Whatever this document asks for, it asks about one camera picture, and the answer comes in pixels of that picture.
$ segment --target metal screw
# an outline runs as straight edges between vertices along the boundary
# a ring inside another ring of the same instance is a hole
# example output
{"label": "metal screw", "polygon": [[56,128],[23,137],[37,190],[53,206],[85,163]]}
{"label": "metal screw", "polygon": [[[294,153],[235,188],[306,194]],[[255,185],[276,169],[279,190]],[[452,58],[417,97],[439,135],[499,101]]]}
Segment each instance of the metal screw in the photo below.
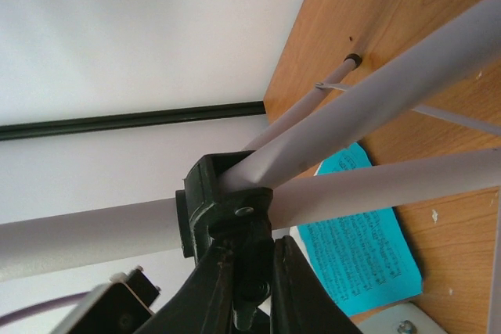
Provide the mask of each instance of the metal screw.
{"label": "metal screw", "polygon": [[405,320],[398,324],[397,332],[401,334],[416,334],[417,329],[411,321]]}
{"label": "metal screw", "polygon": [[118,328],[121,331],[129,331],[134,323],[134,317],[129,313],[124,313],[118,318]]}
{"label": "metal screw", "polygon": [[254,212],[253,207],[241,207],[235,210],[235,215],[237,217],[244,217],[246,215],[252,214]]}

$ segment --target white wall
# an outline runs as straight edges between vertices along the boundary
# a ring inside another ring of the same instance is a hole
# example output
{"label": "white wall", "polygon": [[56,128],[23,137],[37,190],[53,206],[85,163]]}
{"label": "white wall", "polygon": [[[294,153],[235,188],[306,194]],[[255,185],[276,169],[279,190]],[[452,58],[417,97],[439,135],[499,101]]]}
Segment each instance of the white wall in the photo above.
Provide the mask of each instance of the white wall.
{"label": "white wall", "polygon": [[261,100],[303,0],[1,0],[0,125]]}
{"label": "white wall", "polygon": [[[266,125],[265,116],[254,116],[0,142],[0,223],[172,197],[198,158],[237,151]],[[172,250],[7,281],[0,283],[0,315],[89,290],[137,264],[163,289],[155,307],[172,297],[193,269],[193,259]],[[68,311],[0,332],[47,332]]]}

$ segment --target white plastic part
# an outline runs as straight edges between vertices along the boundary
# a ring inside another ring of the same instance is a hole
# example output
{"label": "white plastic part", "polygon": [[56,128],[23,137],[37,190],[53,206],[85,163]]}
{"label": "white plastic part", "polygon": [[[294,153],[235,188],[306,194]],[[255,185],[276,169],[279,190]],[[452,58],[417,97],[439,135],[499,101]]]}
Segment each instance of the white plastic part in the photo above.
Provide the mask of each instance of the white plastic part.
{"label": "white plastic part", "polygon": [[175,199],[0,225],[0,282],[179,248]]}
{"label": "white plastic part", "polygon": [[376,313],[358,324],[363,334],[398,334],[401,322],[410,321],[416,334],[447,334],[438,324],[412,303],[401,303]]}
{"label": "white plastic part", "polygon": [[[355,61],[346,59],[334,72],[326,77],[324,82],[340,82],[347,74],[355,69]],[[307,95],[293,104],[275,123],[267,127],[257,138],[252,140],[244,150],[257,150],[276,136],[299,123],[309,115],[332,91],[332,89],[313,88]]]}
{"label": "white plastic part", "polygon": [[275,189],[273,228],[501,185],[501,148],[299,178]]}
{"label": "white plastic part", "polygon": [[483,0],[226,171],[227,191],[276,188],[501,54],[501,0]]}

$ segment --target thin metal rod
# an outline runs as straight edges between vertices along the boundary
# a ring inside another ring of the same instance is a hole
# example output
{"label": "thin metal rod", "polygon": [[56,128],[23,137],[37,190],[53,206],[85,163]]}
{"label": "thin metal rod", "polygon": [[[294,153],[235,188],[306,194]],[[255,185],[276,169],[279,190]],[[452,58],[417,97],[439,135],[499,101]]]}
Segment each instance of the thin metal rod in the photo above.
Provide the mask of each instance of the thin metal rod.
{"label": "thin metal rod", "polygon": [[179,248],[175,199],[0,225],[0,282]]}
{"label": "thin metal rod", "polygon": [[[317,84],[317,88],[328,88],[328,89],[337,89],[346,92],[350,90],[352,86],[346,84],[331,84],[331,83],[319,83]],[[458,113],[451,113],[449,111],[437,109],[435,107],[426,106],[426,105],[418,105],[412,109],[412,111],[416,113],[422,113],[423,115],[428,115],[429,117],[434,117],[436,119],[445,120],[449,123],[454,123],[458,125],[462,125],[464,127],[468,127],[471,129],[475,129],[477,131],[483,131],[485,133],[490,133],[491,135],[501,136],[501,127],[495,124],[487,123],[486,121],[472,119],[471,117],[465,117],[464,115],[460,115]]]}
{"label": "thin metal rod", "polygon": [[[324,82],[340,82],[347,74],[356,68],[353,59],[346,59]],[[332,91],[313,88],[307,95],[293,104],[279,119],[267,127],[257,138],[252,140],[244,150],[257,150],[278,135],[281,135],[293,125],[309,115]]]}
{"label": "thin metal rod", "polygon": [[501,149],[299,178],[275,189],[269,218],[285,228],[501,185]]}
{"label": "thin metal rod", "polygon": [[501,54],[501,0],[483,0],[226,171],[227,191],[276,188]]}
{"label": "thin metal rod", "polygon": [[39,123],[2,125],[0,126],[0,141],[109,131],[122,128],[148,127],[151,125],[223,119],[226,117],[248,117],[264,113],[265,105],[262,101],[259,101],[148,111],[145,113],[125,113],[102,117],[42,121]]}
{"label": "thin metal rod", "polygon": [[501,197],[498,197],[496,247],[494,250],[494,266],[492,267],[491,302],[488,312],[487,333],[497,334],[499,328],[501,328]]}

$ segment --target wood grain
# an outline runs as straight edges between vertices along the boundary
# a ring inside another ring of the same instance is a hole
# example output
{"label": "wood grain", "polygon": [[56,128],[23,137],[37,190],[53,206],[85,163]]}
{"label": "wood grain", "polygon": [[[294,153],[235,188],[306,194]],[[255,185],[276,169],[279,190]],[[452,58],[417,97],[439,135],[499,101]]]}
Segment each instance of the wood grain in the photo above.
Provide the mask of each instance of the wood grain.
{"label": "wood grain", "polygon": [[[348,53],[364,58],[345,80],[355,84],[478,1],[305,0],[265,96],[270,121]],[[501,63],[427,104],[501,125]],[[498,146],[501,138],[405,113],[365,137],[363,145],[382,164]],[[490,189],[398,208],[424,274],[424,293],[414,301],[450,334],[485,332],[498,199]]]}

